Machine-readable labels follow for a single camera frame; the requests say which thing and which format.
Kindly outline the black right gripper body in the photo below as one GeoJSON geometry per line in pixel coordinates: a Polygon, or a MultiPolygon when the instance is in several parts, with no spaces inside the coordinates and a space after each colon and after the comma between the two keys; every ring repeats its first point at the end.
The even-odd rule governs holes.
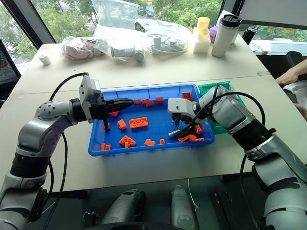
{"type": "Polygon", "coordinates": [[[172,120],[174,121],[174,124],[176,126],[179,126],[181,122],[183,122],[186,125],[189,125],[192,121],[192,118],[187,115],[183,115],[181,113],[173,113],[172,120]]]}

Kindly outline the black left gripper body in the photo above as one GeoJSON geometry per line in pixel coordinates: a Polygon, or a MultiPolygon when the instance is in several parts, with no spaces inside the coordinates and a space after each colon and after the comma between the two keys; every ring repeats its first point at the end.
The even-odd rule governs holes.
{"type": "Polygon", "coordinates": [[[108,118],[108,107],[113,104],[113,100],[105,100],[101,94],[95,103],[91,103],[89,111],[92,119],[103,120],[108,118]]]}

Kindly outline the person's bare hand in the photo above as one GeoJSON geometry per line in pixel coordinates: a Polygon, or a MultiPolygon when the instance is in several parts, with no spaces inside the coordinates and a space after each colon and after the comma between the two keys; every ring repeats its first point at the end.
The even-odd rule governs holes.
{"type": "Polygon", "coordinates": [[[303,60],[294,67],[290,68],[286,73],[276,79],[279,85],[287,85],[298,80],[299,76],[307,73],[307,60],[303,60]]]}

